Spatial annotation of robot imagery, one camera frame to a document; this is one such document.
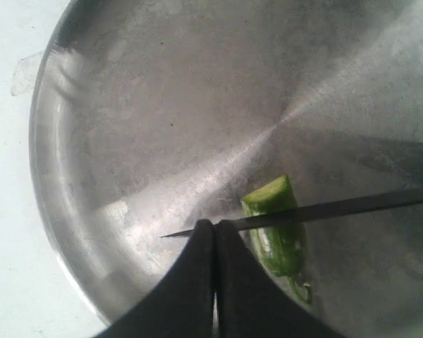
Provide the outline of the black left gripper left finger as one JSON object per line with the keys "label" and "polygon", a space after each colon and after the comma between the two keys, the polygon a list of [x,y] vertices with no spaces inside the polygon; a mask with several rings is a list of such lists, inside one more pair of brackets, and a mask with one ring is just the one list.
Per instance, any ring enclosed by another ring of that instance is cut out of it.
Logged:
{"label": "black left gripper left finger", "polygon": [[214,227],[196,223],[160,283],[98,337],[211,337],[214,311]]}

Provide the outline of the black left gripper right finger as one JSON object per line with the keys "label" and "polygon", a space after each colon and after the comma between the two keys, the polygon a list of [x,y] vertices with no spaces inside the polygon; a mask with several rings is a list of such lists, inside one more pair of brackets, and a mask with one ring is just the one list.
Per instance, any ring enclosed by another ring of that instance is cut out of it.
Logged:
{"label": "black left gripper right finger", "polygon": [[215,226],[214,245],[220,337],[342,337],[281,291],[229,222]]}

